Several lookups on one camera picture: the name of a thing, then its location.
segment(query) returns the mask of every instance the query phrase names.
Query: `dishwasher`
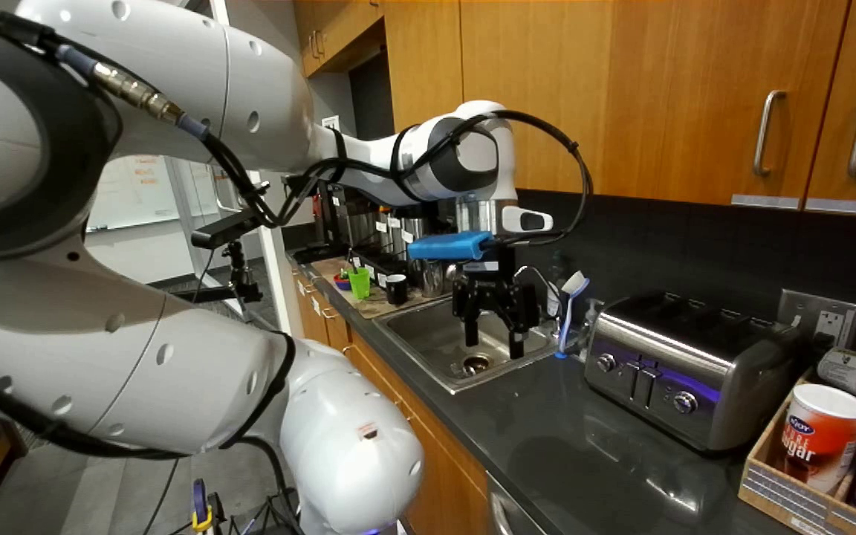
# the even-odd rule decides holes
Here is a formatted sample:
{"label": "dishwasher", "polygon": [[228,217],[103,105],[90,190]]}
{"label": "dishwasher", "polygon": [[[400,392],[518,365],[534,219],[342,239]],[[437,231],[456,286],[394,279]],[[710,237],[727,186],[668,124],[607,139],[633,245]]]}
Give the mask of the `dishwasher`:
{"label": "dishwasher", "polygon": [[488,477],[488,501],[490,503],[490,535],[546,535],[527,511],[520,507],[510,494],[497,483],[490,472]]}

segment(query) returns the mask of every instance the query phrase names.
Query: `black mug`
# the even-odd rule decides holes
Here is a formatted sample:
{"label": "black mug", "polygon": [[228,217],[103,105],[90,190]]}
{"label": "black mug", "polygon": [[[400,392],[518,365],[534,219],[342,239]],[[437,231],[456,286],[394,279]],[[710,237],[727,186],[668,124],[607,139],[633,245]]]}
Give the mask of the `black mug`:
{"label": "black mug", "polygon": [[392,305],[408,301],[408,278],[400,274],[385,277],[385,296]]}

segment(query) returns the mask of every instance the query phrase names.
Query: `wooden box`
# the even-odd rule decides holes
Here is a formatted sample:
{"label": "wooden box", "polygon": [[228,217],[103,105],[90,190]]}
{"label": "wooden box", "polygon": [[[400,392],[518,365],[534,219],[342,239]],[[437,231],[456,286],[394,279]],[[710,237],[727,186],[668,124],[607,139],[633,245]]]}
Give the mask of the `wooden box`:
{"label": "wooden box", "polygon": [[[804,382],[804,378],[798,380],[798,385]],[[789,404],[791,394],[748,453],[738,497],[805,535],[856,535],[856,508],[845,503],[856,485],[856,453],[852,469],[834,496],[813,490],[778,470],[784,455],[780,446]]]}

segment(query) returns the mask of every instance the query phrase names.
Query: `toaster knob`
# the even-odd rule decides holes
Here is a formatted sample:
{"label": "toaster knob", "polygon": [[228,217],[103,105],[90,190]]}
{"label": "toaster knob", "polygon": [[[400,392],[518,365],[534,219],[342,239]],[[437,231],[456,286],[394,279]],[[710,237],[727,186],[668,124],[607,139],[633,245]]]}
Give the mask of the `toaster knob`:
{"label": "toaster knob", "polygon": [[696,410],[696,407],[699,406],[699,402],[693,394],[690,394],[689,392],[679,392],[675,397],[673,397],[672,406],[674,406],[680,413],[689,414]]}
{"label": "toaster knob", "polygon": [[609,370],[616,368],[616,359],[609,353],[603,353],[597,357],[597,366],[604,372],[609,372]]}

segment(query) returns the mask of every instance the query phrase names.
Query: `green cup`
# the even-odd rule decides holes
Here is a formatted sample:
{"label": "green cup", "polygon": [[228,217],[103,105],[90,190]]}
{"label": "green cup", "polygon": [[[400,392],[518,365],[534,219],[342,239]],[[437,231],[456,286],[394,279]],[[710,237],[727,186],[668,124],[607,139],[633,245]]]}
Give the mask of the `green cup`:
{"label": "green cup", "polygon": [[371,279],[365,267],[359,267],[356,271],[349,271],[349,284],[352,285],[352,295],[356,299],[365,299],[369,296]]}

